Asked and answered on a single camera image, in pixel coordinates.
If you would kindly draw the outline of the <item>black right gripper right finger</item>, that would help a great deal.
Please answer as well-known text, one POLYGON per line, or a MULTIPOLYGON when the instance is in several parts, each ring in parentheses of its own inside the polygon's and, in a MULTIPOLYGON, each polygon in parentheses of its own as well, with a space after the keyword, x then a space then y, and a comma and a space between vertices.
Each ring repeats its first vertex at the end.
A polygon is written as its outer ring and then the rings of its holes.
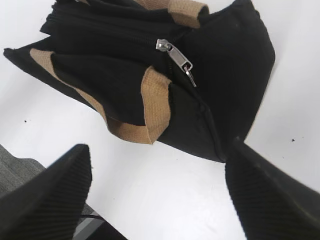
POLYGON ((320 194, 239 138, 225 165, 227 188, 248 240, 318 240, 320 194))

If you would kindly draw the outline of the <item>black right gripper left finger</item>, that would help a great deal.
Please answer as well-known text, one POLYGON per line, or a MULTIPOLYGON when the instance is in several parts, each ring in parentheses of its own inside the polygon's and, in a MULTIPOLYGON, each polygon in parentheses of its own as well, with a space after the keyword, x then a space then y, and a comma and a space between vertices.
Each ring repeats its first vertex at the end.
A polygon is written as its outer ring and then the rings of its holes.
POLYGON ((90 149, 77 144, 0 198, 2 240, 71 240, 92 183, 90 149))

